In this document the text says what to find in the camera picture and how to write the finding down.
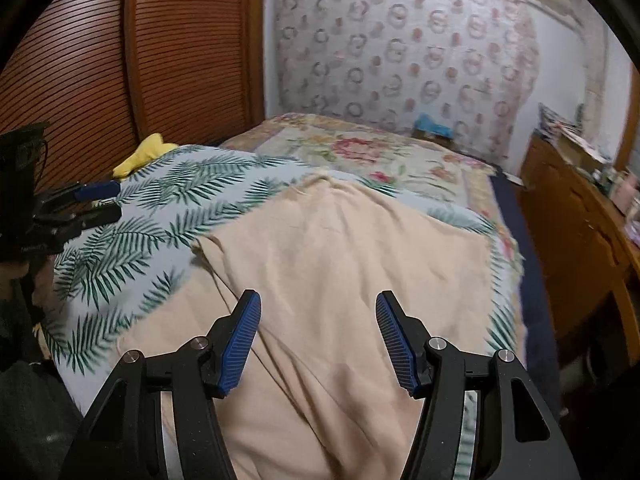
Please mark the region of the person's left hand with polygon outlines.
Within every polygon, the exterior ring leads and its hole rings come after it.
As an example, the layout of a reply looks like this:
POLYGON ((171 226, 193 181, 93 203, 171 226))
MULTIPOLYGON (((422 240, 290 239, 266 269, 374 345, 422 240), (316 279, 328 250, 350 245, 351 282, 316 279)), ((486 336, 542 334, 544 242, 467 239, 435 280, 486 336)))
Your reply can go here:
POLYGON ((31 304, 47 307, 53 296, 54 257, 50 256, 37 273, 29 274, 29 263, 1 263, 1 300, 17 300, 29 296, 31 304))

